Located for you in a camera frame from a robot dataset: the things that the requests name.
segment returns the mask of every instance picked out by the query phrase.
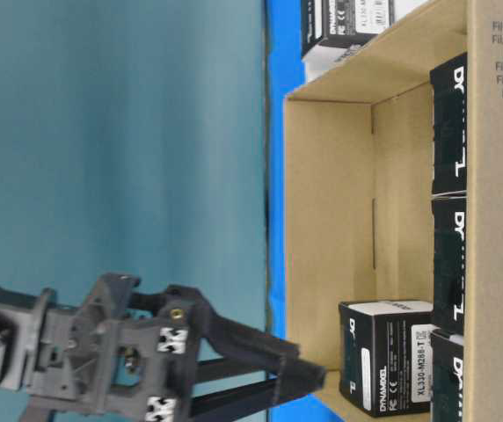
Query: blue surface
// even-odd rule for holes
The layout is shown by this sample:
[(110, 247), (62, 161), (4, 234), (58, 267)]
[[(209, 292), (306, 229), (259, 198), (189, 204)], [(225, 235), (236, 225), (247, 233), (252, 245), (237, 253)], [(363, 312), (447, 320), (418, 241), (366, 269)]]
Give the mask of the blue surface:
[[(0, 0), (1, 285), (78, 303), (127, 271), (265, 327), (263, 12)], [(0, 421), (25, 403), (0, 392)]]
[[(300, 0), (268, 0), (267, 23), (270, 53), (270, 179), (269, 265), (273, 309), (273, 332), (285, 337), (285, 244), (284, 244), (284, 144), (283, 99), (304, 83), (301, 62)], [(311, 396), (273, 409), (272, 422), (338, 422), (341, 419)]]

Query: dynamixel servo box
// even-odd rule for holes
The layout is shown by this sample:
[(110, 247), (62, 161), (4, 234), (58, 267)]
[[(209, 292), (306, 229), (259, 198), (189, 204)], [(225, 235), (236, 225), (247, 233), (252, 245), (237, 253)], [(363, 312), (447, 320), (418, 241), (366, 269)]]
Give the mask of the dynamixel servo box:
[(466, 277), (466, 198), (441, 197), (434, 212), (434, 310), (431, 322), (464, 334)]
[(337, 62), (394, 22), (394, 0), (302, 0), (302, 19), (303, 59)]
[(341, 394), (371, 416), (429, 411), (432, 304), (342, 302)]
[(463, 337), (435, 330), (433, 422), (463, 422)]
[(434, 87), (433, 195), (466, 191), (467, 55), (431, 71)]

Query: barcode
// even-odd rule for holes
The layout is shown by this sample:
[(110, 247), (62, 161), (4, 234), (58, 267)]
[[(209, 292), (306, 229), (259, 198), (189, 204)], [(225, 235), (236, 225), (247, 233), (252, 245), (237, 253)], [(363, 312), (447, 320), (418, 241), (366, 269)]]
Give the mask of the barcode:
[(387, 11), (385, 10), (386, 5), (384, 4), (385, 1), (388, 0), (375, 0), (375, 23), (377, 25), (388, 25), (388, 20), (386, 17)]

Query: stacked boxes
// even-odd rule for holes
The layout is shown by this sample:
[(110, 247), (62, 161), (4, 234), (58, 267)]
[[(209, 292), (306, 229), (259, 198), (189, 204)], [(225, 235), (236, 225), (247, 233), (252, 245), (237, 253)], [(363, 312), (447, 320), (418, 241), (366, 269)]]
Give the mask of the stacked boxes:
[(467, 55), (431, 72), (434, 87), (433, 422), (463, 420), (466, 277)]

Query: cardboard shelf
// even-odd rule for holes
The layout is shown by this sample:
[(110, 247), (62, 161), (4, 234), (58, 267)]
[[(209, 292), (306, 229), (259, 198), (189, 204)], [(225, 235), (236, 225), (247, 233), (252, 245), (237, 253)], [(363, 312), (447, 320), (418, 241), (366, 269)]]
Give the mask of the cardboard shelf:
[[(468, 51), (464, 422), (503, 421), (500, 21), (503, 0), (430, 1), (285, 102), (287, 334), (335, 371), (340, 301), (433, 299), (429, 71)], [(369, 421), (337, 377), (318, 397)]]

